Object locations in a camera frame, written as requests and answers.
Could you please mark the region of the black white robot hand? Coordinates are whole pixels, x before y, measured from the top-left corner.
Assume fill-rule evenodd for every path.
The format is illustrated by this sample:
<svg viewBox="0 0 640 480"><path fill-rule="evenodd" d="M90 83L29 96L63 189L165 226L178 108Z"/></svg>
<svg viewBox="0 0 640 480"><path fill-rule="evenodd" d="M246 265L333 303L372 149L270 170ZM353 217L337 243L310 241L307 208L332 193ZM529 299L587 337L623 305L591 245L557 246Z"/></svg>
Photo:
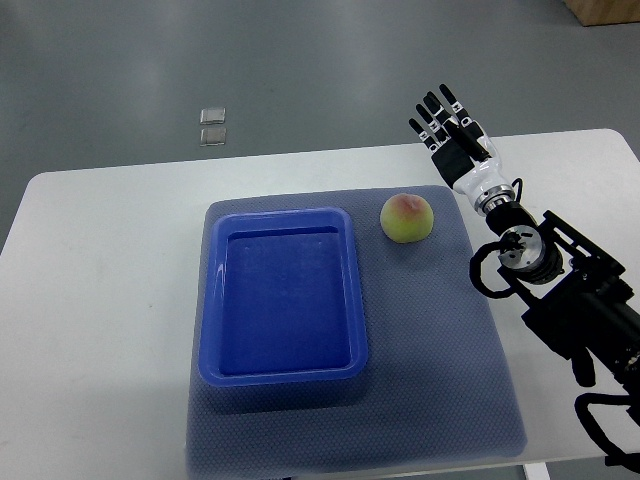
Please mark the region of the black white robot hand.
<svg viewBox="0 0 640 480"><path fill-rule="evenodd" d="M517 199L515 187L502 174L502 161L491 138L451 89L427 92L415 106L409 125L426 146L445 184L486 215Z"/></svg>

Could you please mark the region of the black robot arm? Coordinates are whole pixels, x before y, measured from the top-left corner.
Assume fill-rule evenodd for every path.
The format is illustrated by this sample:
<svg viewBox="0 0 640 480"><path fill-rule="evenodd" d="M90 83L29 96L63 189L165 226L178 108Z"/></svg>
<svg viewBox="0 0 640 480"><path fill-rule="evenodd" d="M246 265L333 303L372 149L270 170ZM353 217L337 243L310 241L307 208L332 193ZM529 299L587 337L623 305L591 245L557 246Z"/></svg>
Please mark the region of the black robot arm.
<svg viewBox="0 0 640 480"><path fill-rule="evenodd" d="M469 276L485 297L518 296L522 319L547 347L569 361L586 389L574 402L578 420L608 466L638 472L639 456L612 442L593 405L623 406L639 420L639 314L624 267L551 211L537 223L521 206L522 181L482 193L475 210L497 240L472 257Z"/></svg>

